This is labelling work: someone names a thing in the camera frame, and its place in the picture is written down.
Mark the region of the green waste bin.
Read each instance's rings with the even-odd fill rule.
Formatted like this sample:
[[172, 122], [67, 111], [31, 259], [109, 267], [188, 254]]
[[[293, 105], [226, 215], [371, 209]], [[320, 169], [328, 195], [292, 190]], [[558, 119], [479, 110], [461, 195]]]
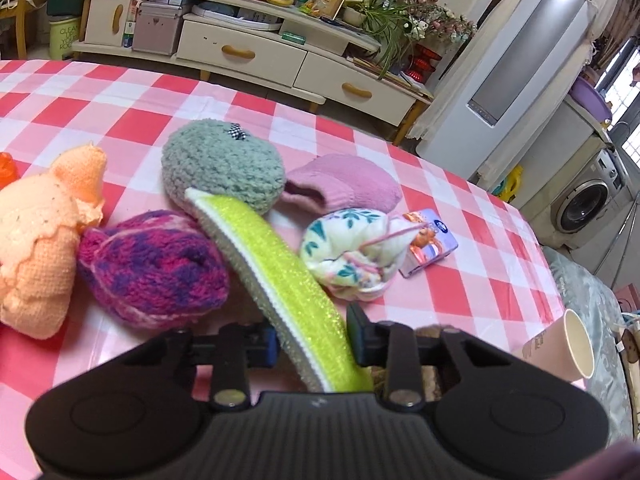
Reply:
[[57, 16], [50, 19], [49, 55], [51, 60], [62, 61], [72, 52], [79, 37], [79, 16]]

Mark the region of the silver washing machine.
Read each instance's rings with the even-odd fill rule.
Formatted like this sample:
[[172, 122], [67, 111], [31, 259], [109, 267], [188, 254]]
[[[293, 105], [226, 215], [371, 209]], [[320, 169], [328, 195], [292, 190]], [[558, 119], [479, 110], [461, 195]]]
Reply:
[[562, 165], [551, 166], [555, 148], [522, 161], [522, 187], [513, 202], [540, 244], [575, 250], [634, 202], [629, 174], [611, 139], [593, 133]]

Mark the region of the purple plastic basin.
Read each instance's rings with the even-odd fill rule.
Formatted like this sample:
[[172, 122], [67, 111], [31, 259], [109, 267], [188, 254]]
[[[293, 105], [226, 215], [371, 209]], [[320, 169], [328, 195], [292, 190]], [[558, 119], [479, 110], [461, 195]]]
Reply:
[[609, 122], [612, 112], [592, 84], [582, 77], [578, 77], [570, 92], [570, 97], [583, 107], [597, 122]]

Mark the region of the purple magenta knitted ball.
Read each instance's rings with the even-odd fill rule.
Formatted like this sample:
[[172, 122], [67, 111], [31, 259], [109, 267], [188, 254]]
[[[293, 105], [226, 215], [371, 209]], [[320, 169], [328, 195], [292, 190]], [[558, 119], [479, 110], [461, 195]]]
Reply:
[[144, 330], [194, 323], [230, 292], [217, 246], [195, 220], [171, 210], [85, 230], [77, 272], [106, 312]]

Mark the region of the white paper cup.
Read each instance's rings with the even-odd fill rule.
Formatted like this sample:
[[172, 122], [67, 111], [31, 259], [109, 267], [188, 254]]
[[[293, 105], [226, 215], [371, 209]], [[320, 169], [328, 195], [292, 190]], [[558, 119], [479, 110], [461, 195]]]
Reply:
[[513, 352], [525, 362], [566, 382], [590, 379], [594, 355], [586, 326], [572, 309]]

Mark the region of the red candle holder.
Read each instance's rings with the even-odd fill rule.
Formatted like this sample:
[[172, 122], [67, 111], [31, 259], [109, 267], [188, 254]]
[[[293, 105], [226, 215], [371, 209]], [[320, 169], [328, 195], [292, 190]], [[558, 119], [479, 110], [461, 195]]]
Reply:
[[412, 81], [425, 84], [442, 57], [432, 49], [416, 44], [409, 58], [409, 65], [404, 74]]

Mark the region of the orange plastic package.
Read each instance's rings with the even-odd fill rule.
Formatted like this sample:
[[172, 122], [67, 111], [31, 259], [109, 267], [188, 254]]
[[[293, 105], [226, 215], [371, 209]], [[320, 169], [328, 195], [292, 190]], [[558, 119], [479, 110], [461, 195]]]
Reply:
[[7, 152], [0, 153], [0, 188], [5, 188], [20, 178], [13, 157]]

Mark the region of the white standing air conditioner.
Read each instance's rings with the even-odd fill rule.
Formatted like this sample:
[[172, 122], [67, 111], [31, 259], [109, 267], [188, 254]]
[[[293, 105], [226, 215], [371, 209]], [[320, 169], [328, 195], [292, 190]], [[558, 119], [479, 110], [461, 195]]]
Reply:
[[416, 154], [491, 186], [558, 108], [616, 0], [501, 0], [409, 132]]

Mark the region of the floral white cloth bundle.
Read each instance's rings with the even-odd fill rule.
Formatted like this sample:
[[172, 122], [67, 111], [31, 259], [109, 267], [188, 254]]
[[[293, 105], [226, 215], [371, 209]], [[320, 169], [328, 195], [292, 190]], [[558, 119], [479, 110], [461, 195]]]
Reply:
[[299, 257], [332, 296], [372, 301], [383, 296], [426, 227], [376, 209], [341, 209], [311, 222]]

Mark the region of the grey-green crocheted ball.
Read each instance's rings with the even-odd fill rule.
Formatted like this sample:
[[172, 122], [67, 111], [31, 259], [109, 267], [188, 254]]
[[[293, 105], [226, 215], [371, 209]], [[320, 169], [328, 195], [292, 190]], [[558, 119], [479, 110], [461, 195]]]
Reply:
[[166, 195], [191, 212], [186, 190], [231, 196], [265, 214], [282, 194], [283, 160], [268, 141], [235, 122], [200, 119], [168, 136], [160, 158]]

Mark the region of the green microfibre cleaning cloth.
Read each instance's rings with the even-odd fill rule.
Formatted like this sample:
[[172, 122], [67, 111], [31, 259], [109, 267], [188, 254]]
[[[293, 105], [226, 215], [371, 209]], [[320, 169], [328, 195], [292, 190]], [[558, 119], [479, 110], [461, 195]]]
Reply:
[[184, 197], [202, 230], [276, 330], [307, 389], [372, 390], [370, 372], [352, 355], [344, 318], [270, 224], [234, 197], [196, 188], [188, 188]]

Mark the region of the peach knitted doll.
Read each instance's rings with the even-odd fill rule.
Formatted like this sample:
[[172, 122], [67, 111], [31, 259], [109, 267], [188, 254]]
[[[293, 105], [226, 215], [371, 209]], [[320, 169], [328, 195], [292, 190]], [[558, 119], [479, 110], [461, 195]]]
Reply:
[[34, 339], [61, 328], [81, 234], [103, 219], [107, 156], [93, 144], [65, 151], [41, 174], [1, 190], [1, 323]]

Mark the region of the green potted plant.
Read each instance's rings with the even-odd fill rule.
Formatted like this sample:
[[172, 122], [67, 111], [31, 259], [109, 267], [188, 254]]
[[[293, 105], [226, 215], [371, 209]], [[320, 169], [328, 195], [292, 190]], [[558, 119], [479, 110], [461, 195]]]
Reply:
[[352, 0], [349, 6], [364, 15], [364, 32], [380, 44], [374, 61], [383, 76], [425, 38], [426, 26], [399, 0]]

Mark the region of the pink storage box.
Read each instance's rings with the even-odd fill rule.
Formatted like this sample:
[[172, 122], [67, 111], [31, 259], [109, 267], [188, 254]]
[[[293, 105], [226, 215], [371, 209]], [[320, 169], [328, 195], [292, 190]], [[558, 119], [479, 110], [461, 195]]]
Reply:
[[134, 26], [131, 49], [158, 55], [174, 54], [185, 13], [183, 6], [149, 1], [142, 3]]

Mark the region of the pink knitted hat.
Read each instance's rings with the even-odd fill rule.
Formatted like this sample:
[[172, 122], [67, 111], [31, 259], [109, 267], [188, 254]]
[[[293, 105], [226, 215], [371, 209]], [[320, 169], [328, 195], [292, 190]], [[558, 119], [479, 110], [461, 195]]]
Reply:
[[401, 200], [398, 182], [363, 157], [329, 154], [286, 175], [281, 200], [313, 214], [347, 208], [393, 211]]

